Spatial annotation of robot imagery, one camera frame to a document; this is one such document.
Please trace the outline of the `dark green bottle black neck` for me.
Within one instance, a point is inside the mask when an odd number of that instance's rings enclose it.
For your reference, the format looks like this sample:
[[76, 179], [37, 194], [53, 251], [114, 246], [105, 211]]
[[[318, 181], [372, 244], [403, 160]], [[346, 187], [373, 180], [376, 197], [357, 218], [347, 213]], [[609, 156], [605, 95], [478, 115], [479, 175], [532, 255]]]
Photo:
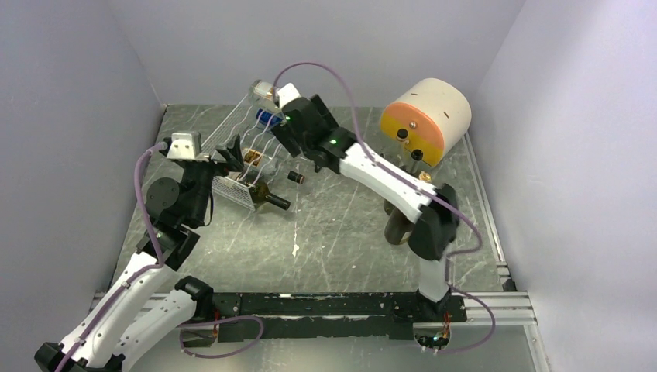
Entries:
[[238, 179], [227, 178], [229, 191], [228, 198], [249, 210], [254, 211], [257, 206], [271, 204], [287, 211], [291, 202], [272, 193], [264, 181], [258, 180], [249, 183]]

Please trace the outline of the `brown bottle gold foil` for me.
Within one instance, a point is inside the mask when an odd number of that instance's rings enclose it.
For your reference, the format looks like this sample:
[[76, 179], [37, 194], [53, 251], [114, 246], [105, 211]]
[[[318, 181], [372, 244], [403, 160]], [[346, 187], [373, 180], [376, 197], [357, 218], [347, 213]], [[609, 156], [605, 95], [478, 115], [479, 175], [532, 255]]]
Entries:
[[384, 211], [388, 214], [388, 221], [384, 230], [386, 241], [394, 246], [403, 245], [408, 241], [414, 224], [392, 202], [384, 201]]

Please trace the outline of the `clear bottle white gold label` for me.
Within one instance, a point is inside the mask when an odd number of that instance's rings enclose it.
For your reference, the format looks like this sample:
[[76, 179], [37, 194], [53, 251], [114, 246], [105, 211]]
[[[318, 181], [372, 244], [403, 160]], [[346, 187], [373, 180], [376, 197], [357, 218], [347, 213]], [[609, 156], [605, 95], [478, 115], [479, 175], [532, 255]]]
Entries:
[[409, 143], [408, 136], [409, 136], [409, 133], [405, 128], [400, 128], [396, 133], [396, 141], [399, 143], [399, 146], [400, 146], [401, 157], [403, 157], [405, 155], [406, 146]]

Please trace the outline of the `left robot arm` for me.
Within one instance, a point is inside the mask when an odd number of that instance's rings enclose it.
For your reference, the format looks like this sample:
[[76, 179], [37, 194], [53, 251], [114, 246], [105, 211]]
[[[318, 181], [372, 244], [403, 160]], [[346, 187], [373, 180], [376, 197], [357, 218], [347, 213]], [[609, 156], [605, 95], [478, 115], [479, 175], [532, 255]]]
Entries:
[[178, 281], [156, 308], [143, 306], [194, 249], [197, 229], [212, 217], [212, 182], [243, 168], [241, 139], [201, 152], [196, 132], [179, 132], [137, 160], [133, 183], [146, 234], [119, 279], [87, 317], [60, 342], [34, 356], [43, 371], [128, 371], [179, 325], [215, 314], [213, 290], [194, 277]]

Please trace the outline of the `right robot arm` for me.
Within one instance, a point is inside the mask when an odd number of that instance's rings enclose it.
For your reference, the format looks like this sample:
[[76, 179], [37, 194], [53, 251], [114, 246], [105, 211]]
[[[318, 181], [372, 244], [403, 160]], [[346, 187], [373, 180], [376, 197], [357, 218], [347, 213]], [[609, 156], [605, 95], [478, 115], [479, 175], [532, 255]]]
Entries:
[[447, 250], [456, 239], [459, 221], [450, 198], [453, 189], [420, 181], [373, 152], [355, 131], [341, 127], [318, 95], [276, 97], [284, 116], [275, 136], [293, 152], [301, 152], [319, 169], [353, 179], [390, 202], [412, 225], [408, 246], [420, 259], [418, 311], [438, 320], [448, 309], [451, 291]]

